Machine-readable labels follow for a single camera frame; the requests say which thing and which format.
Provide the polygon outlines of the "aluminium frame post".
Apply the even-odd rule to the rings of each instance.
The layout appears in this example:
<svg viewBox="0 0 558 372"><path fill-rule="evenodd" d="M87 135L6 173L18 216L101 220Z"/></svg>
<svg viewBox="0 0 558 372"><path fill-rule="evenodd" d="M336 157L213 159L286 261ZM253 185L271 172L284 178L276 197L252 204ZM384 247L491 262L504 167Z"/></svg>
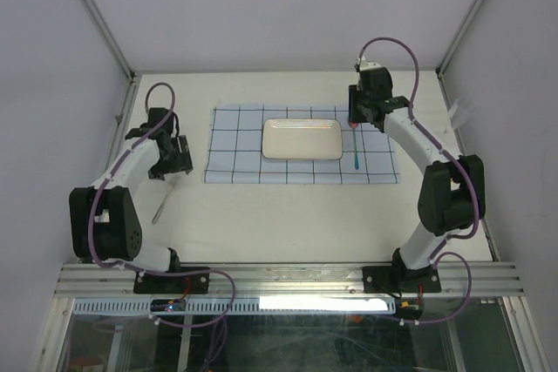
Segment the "aluminium frame post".
<svg viewBox="0 0 558 372"><path fill-rule="evenodd" d="M455 55L457 54L461 44L466 38L467 33L472 28L476 17L480 14L487 0L472 0L471 4L468 6L465 15L463 16L459 27L453 38L446 48L446 51L441 58L438 66L436 67L436 74L438 78L443 78L446 71L448 70L451 62L453 61Z"/></svg>
<svg viewBox="0 0 558 372"><path fill-rule="evenodd" d="M132 82L134 78L134 71L132 70L131 65L128 63L123 51L119 47L97 3L95 2L95 0L79 1L82 3L86 14L92 21L93 26L100 35L106 48L109 50L113 60L124 74L126 80L128 82Z"/></svg>

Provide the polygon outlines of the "white rectangular plate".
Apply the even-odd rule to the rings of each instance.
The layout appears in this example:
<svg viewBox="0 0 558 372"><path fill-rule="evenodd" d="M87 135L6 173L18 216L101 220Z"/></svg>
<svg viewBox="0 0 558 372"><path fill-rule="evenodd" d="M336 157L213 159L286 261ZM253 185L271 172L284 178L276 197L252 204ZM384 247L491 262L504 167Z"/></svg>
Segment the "white rectangular plate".
<svg viewBox="0 0 558 372"><path fill-rule="evenodd" d="M266 159L336 160L343 155L342 129L335 119L271 118L262 129Z"/></svg>

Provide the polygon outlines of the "silver fork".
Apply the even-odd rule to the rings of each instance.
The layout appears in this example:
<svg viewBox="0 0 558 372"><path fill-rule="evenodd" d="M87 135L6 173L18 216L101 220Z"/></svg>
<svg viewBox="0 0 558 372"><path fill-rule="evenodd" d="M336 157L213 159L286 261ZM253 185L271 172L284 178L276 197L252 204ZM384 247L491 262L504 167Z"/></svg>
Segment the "silver fork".
<svg viewBox="0 0 558 372"><path fill-rule="evenodd" d="M175 176L172 177L168 182L167 182L167 189L166 189L166 193L159 205L159 207L157 208L157 211L155 213L155 215L152 218L152 224L155 225L161 216L162 211L164 210L164 207L167 203L167 200L171 194L171 192L174 190L174 188L178 185L178 183L180 182L180 177L179 176Z"/></svg>

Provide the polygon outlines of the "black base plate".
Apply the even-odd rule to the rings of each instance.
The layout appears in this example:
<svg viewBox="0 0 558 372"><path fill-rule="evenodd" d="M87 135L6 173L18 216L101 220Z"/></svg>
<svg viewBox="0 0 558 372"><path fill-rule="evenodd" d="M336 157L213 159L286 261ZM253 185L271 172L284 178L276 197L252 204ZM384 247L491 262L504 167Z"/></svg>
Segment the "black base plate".
<svg viewBox="0 0 558 372"><path fill-rule="evenodd" d="M133 284L135 294L172 294L174 296L188 291L187 295L208 293L208 267L181 267L179 276L136 274Z"/></svg>
<svg viewBox="0 0 558 372"><path fill-rule="evenodd" d="M432 267L418 270L395 267L393 265L365 266L362 268L364 292L366 294L437 294L441 292L441 282L436 269Z"/></svg>

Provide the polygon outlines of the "spoon with blue handle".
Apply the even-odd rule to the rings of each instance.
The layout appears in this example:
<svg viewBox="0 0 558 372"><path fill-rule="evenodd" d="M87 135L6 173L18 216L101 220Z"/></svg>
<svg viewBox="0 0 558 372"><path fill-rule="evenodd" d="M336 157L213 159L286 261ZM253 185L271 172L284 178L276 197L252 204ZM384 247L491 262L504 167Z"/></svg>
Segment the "spoon with blue handle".
<svg viewBox="0 0 558 372"><path fill-rule="evenodd" d="M354 167L356 170L359 169L359 159L358 159L358 146L357 146L357 128L358 123L349 121L349 127L352 131L352 138L353 138L353 152L354 152Z"/></svg>

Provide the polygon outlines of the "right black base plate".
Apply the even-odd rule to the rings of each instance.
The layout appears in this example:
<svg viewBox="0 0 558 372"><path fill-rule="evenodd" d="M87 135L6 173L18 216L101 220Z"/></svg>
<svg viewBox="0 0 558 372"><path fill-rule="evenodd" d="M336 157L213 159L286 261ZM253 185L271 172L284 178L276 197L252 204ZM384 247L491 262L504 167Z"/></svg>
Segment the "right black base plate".
<svg viewBox="0 0 558 372"><path fill-rule="evenodd" d="M364 292L366 294L437 294L441 292L441 282L436 269L432 267L418 270L395 267L393 265L365 266L362 268Z"/></svg>

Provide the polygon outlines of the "right aluminium frame post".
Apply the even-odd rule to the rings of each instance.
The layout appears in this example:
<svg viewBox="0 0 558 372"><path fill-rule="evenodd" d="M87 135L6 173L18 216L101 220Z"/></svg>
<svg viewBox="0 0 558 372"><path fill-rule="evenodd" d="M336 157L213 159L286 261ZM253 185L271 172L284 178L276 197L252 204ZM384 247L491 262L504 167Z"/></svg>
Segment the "right aluminium frame post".
<svg viewBox="0 0 558 372"><path fill-rule="evenodd" d="M467 33L472 28L476 17L480 14L487 0L472 0L471 4L468 6L465 15L463 16L459 27L453 38L446 48L446 51L441 58L438 66L436 67L436 74L438 78L443 78L446 71L448 70L451 62L453 61L455 55L457 54L461 44L466 38Z"/></svg>

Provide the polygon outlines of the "left aluminium frame post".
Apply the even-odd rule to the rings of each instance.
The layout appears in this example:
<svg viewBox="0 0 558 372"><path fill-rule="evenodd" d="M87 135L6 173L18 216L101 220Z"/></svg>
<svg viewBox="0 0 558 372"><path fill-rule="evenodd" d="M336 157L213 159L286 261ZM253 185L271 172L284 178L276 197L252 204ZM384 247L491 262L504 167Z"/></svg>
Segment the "left aluminium frame post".
<svg viewBox="0 0 558 372"><path fill-rule="evenodd" d="M82 3L86 14L92 21L93 26L100 35L106 48L109 50L113 60L124 74L126 80L128 82L132 82L134 78L134 71L132 70L131 65L128 63L123 51L119 47L97 3L95 2L95 0L79 1Z"/></svg>

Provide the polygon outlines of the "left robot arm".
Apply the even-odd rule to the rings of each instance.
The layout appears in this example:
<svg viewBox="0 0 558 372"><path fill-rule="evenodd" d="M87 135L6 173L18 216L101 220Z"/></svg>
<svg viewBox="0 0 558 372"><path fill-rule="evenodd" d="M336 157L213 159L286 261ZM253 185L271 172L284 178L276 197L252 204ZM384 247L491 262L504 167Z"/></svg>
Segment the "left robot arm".
<svg viewBox="0 0 558 372"><path fill-rule="evenodd" d="M146 180L193 170L187 137L180 134L175 112L155 107L147 122L125 136L124 149L90 186L76 187L69 195L71 239L75 255L103 267L130 267L153 272L153 283L173 292L182 283L175 250L143 237L133 197Z"/></svg>

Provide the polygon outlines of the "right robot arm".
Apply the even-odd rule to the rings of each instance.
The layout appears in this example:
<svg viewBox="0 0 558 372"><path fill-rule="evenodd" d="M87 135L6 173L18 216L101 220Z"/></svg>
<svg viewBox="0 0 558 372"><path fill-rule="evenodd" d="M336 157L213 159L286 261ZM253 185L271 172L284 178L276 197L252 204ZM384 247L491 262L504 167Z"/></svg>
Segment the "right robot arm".
<svg viewBox="0 0 558 372"><path fill-rule="evenodd" d="M411 102L392 93L390 72L377 63L357 68L349 86L349 121L369 123L394 140L423 175L418 196L419 224L393 255L391 284L409 291L421 280L444 244L477 228L486 211L482 160L446 147L411 115Z"/></svg>

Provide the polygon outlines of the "blue checkered cloth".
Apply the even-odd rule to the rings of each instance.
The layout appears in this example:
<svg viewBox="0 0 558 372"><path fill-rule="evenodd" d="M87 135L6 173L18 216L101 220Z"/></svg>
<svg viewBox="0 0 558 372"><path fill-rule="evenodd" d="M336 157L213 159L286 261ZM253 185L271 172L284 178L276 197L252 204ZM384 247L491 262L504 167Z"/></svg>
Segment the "blue checkered cloth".
<svg viewBox="0 0 558 372"><path fill-rule="evenodd" d="M337 120L343 155L336 160L266 159L262 129L271 118ZM352 131L345 105L222 104L212 110L208 184L360 185L397 184L401 180L395 142L372 125L357 128L359 169L354 167Z"/></svg>

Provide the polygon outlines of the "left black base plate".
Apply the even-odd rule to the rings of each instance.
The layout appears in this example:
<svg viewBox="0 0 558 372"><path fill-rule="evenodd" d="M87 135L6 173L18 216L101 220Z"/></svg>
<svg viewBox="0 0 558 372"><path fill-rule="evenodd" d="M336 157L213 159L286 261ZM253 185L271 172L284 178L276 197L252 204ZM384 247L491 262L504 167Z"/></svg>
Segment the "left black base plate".
<svg viewBox="0 0 558 372"><path fill-rule="evenodd" d="M136 274L133 284L135 294L172 294L174 296L188 291L187 295L208 293L208 267L181 267L179 276Z"/></svg>

